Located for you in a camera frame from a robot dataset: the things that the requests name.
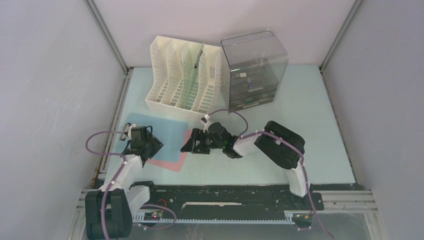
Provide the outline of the blue folder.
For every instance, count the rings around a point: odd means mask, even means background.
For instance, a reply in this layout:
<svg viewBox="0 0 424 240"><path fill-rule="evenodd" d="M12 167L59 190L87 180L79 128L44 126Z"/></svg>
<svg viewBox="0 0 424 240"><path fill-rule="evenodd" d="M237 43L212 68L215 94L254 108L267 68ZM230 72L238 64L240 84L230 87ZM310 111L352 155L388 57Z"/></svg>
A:
<svg viewBox="0 0 424 240"><path fill-rule="evenodd" d="M129 114L126 121L137 126L152 126L153 135L164 144L152 159L177 161L179 146L183 143L184 135L188 130L187 122L136 113Z"/></svg>

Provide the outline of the pink folder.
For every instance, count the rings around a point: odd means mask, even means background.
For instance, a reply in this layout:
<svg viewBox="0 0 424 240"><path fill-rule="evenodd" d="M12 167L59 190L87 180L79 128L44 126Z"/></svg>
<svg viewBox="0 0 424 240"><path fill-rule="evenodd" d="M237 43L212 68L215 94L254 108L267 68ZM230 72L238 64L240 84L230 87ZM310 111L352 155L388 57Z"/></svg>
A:
<svg viewBox="0 0 424 240"><path fill-rule="evenodd" d="M153 158L150 159L147 163L153 166L157 166L166 170L170 170L173 172L180 172L181 168L183 167L183 164L187 158L188 153L187 152L181 152L180 149L182 148L182 146L188 141L188 139L190 138L192 133L192 130L187 130L186 133L184 134L184 138L182 141L182 144L179 146L178 148L178 156L177 156L177 161L176 162L171 162L171 161L165 161L165 160L160 160L157 158Z"/></svg>

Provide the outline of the green clipboard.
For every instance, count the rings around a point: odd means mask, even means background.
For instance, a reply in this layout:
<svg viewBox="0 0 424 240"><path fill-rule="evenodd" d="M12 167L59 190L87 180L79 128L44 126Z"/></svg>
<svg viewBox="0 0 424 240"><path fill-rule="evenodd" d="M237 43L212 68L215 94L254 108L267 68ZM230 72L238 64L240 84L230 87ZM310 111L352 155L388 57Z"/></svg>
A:
<svg viewBox="0 0 424 240"><path fill-rule="evenodd" d="M202 43L198 46L196 59L195 59L195 62L193 64L192 71L190 72L190 80L189 80L189 84L188 84L188 87L187 87L187 94L185 95L185 99L184 99L184 103L183 103L184 109L186 109L186 110L190 110L192 108L192 105L193 105L192 103L189 103L189 98L190 98L190 95L192 94L192 91L194 89L194 85L196 83L196 78L198 76L198 70L199 70L198 68L199 68L201 56L203 54L203 48L204 48L204 43Z"/></svg>

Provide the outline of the smoky transparent drawer cabinet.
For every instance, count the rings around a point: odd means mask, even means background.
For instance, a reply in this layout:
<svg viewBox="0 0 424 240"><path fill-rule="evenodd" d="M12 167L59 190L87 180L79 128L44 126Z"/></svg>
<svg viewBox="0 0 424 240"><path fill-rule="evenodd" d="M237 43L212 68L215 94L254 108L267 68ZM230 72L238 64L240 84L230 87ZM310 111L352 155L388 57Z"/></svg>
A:
<svg viewBox="0 0 424 240"><path fill-rule="evenodd" d="M220 41L229 68L227 106L240 111L272 103L280 88L289 56L275 33L262 30ZM248 78L253 91L248 89Z"/></svg>

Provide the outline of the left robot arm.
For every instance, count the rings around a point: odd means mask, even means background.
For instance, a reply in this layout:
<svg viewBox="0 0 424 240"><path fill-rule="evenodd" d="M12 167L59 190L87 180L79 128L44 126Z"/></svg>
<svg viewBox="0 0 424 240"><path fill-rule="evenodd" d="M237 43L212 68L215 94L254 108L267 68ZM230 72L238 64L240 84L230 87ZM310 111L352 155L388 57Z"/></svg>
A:
<svg viewBox="0 0 424 240"><path fill-rule="evenodd" d="M142 205L153 208L158 202L158 194L150 190L151 183L139 185L135 178L163 143L154 136L151 125L129 124L122 135L129 139L124 150L117 153L118 169L109 181L87 193L84 199L89 240L127 238L132 231L133 217Z"/></svg>

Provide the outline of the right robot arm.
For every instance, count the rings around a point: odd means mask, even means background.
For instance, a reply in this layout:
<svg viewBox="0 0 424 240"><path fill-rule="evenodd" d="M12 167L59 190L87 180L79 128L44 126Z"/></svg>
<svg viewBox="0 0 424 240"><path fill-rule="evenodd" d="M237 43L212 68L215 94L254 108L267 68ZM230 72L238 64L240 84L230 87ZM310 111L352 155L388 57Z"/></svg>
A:
<svg viewBox="0 0 424 240"><path fill-rule="evenodd" d="M270 120L263 130L246 136L236 136L219 122L206 123L194 128L182 153L208 155L219 149L230 159L240 159L256 150L265 154L278 167L284 169L291 194L291 204L304 209L311 202L310 183L304 169L305 140L299 134Z"/></svg>

